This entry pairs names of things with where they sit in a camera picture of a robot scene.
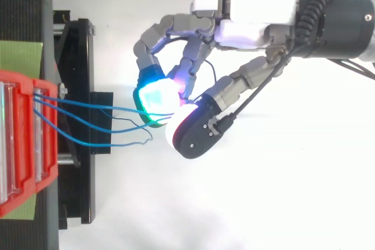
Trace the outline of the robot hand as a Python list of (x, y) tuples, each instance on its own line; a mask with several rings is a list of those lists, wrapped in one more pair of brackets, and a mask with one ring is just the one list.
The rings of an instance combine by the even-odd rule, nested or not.
[[(240, 95), (257, 95), (279, 76), (294, 54), (298, 0), (193, 0), (189, 13), (166, 15), (134, 46), (139, 76), (133, 97), (146, 121), (171, 114), (166, 138), (177, 152), (195, 159), (232, 126), (226, 110)], [(197, 73), (213, 50), (265, 51), (218, 79), (197, 98)]]

